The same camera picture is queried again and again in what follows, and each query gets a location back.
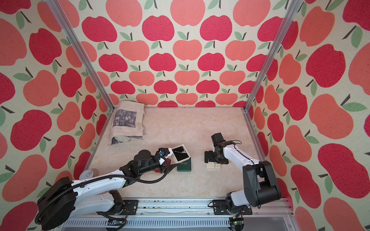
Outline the aluminium frame post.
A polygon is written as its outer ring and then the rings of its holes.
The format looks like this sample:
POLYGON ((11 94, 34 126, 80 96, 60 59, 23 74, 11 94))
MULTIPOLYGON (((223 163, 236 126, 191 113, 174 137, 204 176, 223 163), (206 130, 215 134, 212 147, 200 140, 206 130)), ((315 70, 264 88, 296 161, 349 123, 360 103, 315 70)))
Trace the aluminium frame post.
POLYGON ((282 48, 282 41, 285 38, 290 25, 292 24, 297 12, 299 11, 299 8, 301 4, 303 3, 303 0, 294 0, 290 1, 290 5, 286 11, 286 14, 282 20, 282 23, 277 31, 277 35, 275 39, 272 42, 272 45, 268 51, 267 57, 264 61, 264 64, 261 68, 261 71, 257 75, 256 82, 253 86, 253 89, 251 93, 248 96, 248 100, 246 102, 246 105, 244 107, 244 112, 248 112, 250 106, 252 105, 253 100, 255 100, 256 94, 259 91, 259 88, 262 86, 262 82, 264 78, 267 76, 267 72, 270 69, 272 62, 275 58, 275 54, 278 52, 280 48, 282 48))
POLYGON ((60 5, 59 1, 53 1, 53 0, 47 0, 46 1, 51 8, 51 11, 53 12, 54 16, 56 17, 58 23, 60 24, 61 28, 63 29, 63 32, 66 34, 66 37, 69 39, 71 45, 73 46, 77 56, 82 62, 82 65, 84 66, 85 70, 91 77, 95 87, 97 88, 97 91, 99 92, 100 96, 102 97, 103 101, 108 107, 108 110, 112 112, 115 109, 115 106, 113 105, 113 102, 111 98, 109 97, 105 86, 103 85, 101 79, 99 78, 99 75, 95 71, 87 52, 85 51, 83 45, 81 44, 80 40, 78 39, 76 33, 74 32, 74 29, 72 25, 70 24, 68 17, 64 13, 62 6, 60 5))

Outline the right aluminium frame post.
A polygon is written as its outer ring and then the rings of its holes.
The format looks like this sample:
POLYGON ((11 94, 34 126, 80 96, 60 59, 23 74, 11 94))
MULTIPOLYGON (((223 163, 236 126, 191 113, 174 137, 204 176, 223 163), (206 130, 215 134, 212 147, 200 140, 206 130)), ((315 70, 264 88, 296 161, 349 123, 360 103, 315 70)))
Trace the right aluminium frame post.
POLYGON ((264 64, 261 68, 261 71, 257 75, 256 82, 253 86, 253 89, 251 93, 248 96, 248 100, 246 102, 246 105, 244 107, 244 112, 248 112, 250 106, 252 105, 253 100, 255 100, 256 94, 259 91, 259 88, 262 86, 262 82, 264 78, 267 76, 267 72, 270 69, 272 62, 275 58, 275 54, 278 52, 280 48, 282 48, 282 41, 285 38, 290 25, 292 24, 297 12, 299 11, 299 8, 301 4, 303 3, 303 0, 294 0, 290 1, 290 5, 286 11, 286 14, 282 20, 282 23, 277 31, 277 35, 275 39, 272 42, 272 45, 268 51, 267 57, 264 61, 264 64))

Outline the green jewelry box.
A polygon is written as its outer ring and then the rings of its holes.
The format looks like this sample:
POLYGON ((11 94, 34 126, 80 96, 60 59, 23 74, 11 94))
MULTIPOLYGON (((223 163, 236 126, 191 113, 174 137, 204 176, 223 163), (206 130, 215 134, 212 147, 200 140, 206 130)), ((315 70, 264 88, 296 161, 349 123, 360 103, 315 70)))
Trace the green jewelry box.
POLYGON ((188 159, 187 161, 182 162, 177 166, 178 172, 191 172, 191 170, 191 159, 188 159))

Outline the red jewelry box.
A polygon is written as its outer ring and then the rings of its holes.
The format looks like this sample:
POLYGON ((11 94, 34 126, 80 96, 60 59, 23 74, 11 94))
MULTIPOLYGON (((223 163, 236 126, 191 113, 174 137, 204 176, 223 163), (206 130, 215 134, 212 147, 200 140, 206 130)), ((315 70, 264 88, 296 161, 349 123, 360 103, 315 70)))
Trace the red jewelry box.
POLYGON ((167 167, 171 164, 171 160, 167 159, 167 161, 164 161, 162 165, 160 165, 159 168, 155 169, 154 172, 156 173, 165 173, 167 167))

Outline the left aluminium frame post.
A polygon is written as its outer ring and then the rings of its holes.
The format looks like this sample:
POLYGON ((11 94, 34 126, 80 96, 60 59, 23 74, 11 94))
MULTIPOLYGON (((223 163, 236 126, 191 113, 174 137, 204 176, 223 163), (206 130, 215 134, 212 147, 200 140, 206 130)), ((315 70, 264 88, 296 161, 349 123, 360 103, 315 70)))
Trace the left aluminium frame post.
POLYGON ((58 23, 60 24, 61 28, 63 29, 63 32, 66 34, 66 37, 69 39, 71 45, 73 46, 77 56, 82 62, 82 65, 84 66, 85 70, 91 77, 95 87, 97 88, 97 91, 99 92, 100 96, 102 97, 103 101, 108 107, 108 110, 112 112, 115 109, 115 106, 113 105, 113 102, 111 98, 109 97, 105 86, 103 85, 101 79, 99 78, 99 75, 95 71, 87 52, 85 51, 83 45, 81 44, 80 40, 78 39, 76 33, 74 32, 74 29, 72 25, 70 24, 68 17, 64 13, 62 6, 60 5, 59 1, 53 1, 53 0, 47 0, 46 1, 51 8, 51 11, 53 12, 54 16, 56 17, 58 23))

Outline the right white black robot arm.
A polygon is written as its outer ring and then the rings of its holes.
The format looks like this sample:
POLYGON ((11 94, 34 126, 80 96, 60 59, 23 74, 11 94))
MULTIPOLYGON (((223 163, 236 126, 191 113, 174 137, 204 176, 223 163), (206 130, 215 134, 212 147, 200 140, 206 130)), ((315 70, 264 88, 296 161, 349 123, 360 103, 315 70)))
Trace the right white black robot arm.
POLYGON ((212 135, 211 139, 214 149, 205 152, 205 163, 227 165, 232 162, 243 174, 243 188, 228 193, 225 198, 228 213, 240 214, 244 206, 259 208, 282 198, 270 162, 252 158, 240 150, 235 141, 226 141, 221 133, 212 135))

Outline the cream lift-off box lid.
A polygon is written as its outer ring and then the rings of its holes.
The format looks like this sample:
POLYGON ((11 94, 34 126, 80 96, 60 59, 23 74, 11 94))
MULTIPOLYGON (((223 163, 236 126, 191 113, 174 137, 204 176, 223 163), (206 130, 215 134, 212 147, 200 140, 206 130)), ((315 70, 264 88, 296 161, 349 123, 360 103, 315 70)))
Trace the cream lift-off box lid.
POLYGON ((206 168, 209 169, 221 169, 221 165, 215 162, 209 162, 206 164, 206 168))

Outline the folded beige patterned cloth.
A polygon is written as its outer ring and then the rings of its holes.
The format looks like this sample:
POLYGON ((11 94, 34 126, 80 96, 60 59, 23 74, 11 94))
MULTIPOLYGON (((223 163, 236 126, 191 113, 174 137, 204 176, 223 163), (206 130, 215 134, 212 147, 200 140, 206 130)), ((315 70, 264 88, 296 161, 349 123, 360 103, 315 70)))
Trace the folded beige patterned cloth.
POLYGON ((110 123, 108 145, 142 140, 144 136, 143 118, 145 104, 134 101, 121 101, 113 112, 110 123))

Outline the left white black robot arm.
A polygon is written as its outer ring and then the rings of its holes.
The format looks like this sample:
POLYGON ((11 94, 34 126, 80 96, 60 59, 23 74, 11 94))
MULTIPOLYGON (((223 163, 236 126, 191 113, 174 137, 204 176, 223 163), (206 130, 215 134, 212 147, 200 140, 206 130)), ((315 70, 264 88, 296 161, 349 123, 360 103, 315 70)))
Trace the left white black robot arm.
POLYGON ((170 172, 171 148, 160 148, 155 155, 141 150, 120 169, 89 180, 64 177, 57 181, 38 201, 35 223, 45 231, 52 230, 71 217, 97 213, 105 217, 127 210, 118 189, 136 182, 154 184, 170 172))

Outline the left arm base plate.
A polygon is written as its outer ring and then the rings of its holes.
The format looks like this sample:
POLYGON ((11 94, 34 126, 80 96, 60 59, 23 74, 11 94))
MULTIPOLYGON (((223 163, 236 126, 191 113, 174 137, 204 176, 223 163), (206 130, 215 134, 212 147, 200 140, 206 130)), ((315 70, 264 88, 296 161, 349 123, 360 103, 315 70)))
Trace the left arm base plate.
POLYGON ((112 208, 104 212, 107 215, 135 215, 138 207, 138 200, 114 201, 112 208))

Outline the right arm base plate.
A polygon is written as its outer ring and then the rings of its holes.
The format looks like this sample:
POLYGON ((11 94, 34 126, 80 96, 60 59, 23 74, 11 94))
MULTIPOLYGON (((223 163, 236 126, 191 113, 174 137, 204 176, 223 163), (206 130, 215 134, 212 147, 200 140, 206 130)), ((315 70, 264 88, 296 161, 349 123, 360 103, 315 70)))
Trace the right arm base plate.
POLYGON ((231 200, 213 200, 208 204, 208 207, 212 208, 215 215, 252 215, 252 209, 249 205, 235 206, 231 200))

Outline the white round object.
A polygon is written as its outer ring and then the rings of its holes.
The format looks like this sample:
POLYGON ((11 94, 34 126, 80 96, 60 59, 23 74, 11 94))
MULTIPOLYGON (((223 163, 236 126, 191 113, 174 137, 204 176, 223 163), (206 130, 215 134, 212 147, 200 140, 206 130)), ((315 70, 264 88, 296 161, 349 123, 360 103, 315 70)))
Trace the white round object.
POLYGON ((79 180, 80 181, 82 181, 82 180, 89 180, 89 179, 93 178, 93 175, 94 175, 94 172, 91 169, 87 169, 87 170, 83 171, 80 174, 79 180))

